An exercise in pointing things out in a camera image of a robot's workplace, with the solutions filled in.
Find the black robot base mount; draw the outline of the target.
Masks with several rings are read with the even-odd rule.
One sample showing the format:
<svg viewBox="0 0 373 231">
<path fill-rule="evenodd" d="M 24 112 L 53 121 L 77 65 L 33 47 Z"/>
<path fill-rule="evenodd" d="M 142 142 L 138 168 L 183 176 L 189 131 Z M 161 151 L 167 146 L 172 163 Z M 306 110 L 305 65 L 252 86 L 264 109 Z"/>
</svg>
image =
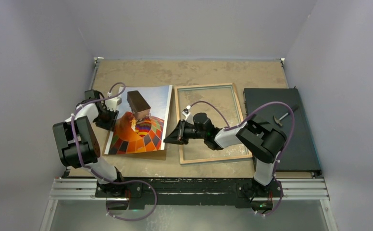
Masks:
<svg viewBox="0 0 373 231">
<path fill-rule="evenodd" d="M 95 197 L 124 199 L 129 209 L 146 205 L 213 205 L 265 210 L 281 196 L 281 183 L 263 186 L 253 178 L 126 177 L 124 184 L 97 184 Z"/>
</svg>

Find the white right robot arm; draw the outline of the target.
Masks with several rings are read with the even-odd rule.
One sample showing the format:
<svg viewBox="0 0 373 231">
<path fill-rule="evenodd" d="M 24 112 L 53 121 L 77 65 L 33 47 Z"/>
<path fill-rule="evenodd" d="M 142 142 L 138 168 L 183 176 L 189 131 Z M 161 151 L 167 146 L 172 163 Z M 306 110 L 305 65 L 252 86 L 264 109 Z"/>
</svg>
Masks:
<svg viewBox="0 0 373 231">
<path fill-rule="evenodd" d="M 288 141 L 287 135 L 279 127 L 259 115 L 253 115 L 232 128 L 218 128 L 206 113 L 195 114 L 191 123 L 179 120 L 175 129 L 163 141 L 187 145 L 190 139 L 201 139 L 214 151 L 244 145 L 251 152 L 256 164 L 252 188 L 259 196 L 264 196 L 271 190 L 276 159 Z"/>
</svg>

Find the hot air balloon photo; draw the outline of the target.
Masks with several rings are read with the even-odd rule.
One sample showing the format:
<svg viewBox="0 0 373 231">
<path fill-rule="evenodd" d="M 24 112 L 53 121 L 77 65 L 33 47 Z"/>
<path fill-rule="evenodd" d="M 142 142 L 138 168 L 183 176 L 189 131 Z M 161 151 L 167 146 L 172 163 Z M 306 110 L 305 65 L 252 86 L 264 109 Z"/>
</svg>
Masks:
<svg viewBox="0 0 373 231">
<path fill-rule="evenodd" d="M 172 85 L 156 87 L 120 87 L 122 102 L 117 106 L 118 117 L 106 144 L 123 141 L 150 141 L 156 149 L 165 149 L 163 142 L 169 120 Z"/>
</svg>

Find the brown cardboard backing board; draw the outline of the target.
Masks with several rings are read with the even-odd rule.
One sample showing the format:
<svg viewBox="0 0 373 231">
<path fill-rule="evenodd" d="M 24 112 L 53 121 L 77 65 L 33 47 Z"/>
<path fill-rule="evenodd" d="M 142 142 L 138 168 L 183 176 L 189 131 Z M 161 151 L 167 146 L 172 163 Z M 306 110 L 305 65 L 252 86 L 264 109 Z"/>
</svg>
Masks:
<svg viewBox="0 0 373 231">
<path fill-rule="evenodd" d="M 125 157 L 125 158 L 141 158 L 165 160 L 166 150 L 156 149 L 156 146 L 150 141 L 146 146 L 144 141 L 123 141 L 117 140 L 111 142 L 104 147 L 103 154 L 107 157 Z"/>
</svg>

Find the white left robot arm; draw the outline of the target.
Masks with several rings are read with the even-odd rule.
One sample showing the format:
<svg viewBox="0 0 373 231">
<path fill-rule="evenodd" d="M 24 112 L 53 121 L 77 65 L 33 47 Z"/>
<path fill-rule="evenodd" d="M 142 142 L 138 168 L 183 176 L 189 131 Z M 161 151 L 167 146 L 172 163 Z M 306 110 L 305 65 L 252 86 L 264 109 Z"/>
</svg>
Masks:
<svg viewBox="0 0 373 231">
<path fill-rule="evenodd" d="M 70 117 L 52 127 L 61 163 L 65 167 L 88 171 L 115 197 L 125 193 L 126 184 L 120 171 L 101 156 L 92 125 L 113 130 L 120 103 L 118 95 L 108 93 L 108 97 L 104 98 L 101 92 L 88 90 L 85 99 L 76 105 Z"/>
</svg>

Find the blue wooden picture frame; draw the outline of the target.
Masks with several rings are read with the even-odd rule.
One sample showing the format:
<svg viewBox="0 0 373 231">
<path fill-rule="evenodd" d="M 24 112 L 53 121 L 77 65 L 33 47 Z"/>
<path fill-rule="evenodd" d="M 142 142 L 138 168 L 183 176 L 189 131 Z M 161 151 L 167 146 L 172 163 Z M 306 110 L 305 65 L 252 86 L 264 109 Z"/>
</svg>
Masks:
<svg viewBox="0 0 373 231">
<path fill-rule="evenodd" d="M 177 86 L 174 96 L 181 123 L 170 136 L 178 144 L 182 165 L 252 158 L 235 132 L 223 131 L 244 119 L 234 83 Z"/>
</svg>

